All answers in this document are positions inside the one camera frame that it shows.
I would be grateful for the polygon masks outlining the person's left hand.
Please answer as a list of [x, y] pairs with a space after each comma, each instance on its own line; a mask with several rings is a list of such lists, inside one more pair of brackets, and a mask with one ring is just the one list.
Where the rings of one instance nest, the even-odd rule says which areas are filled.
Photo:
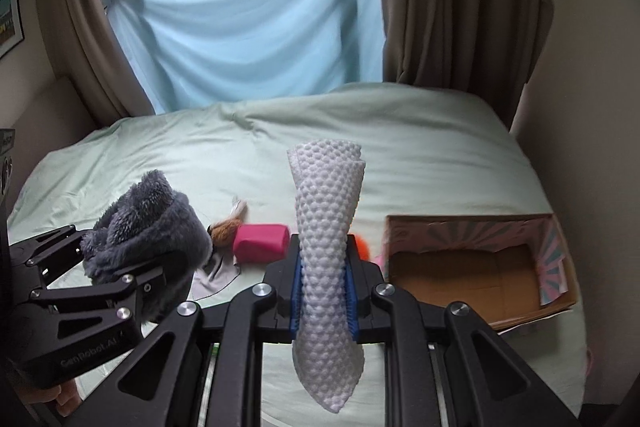
[[19, 384], [16, 392], [24, 404], [53, 402], [56, 410], [63, 417], [74, 413], [82, 402], [74, 379], [49, 389], [39, 389], [31, 384]]

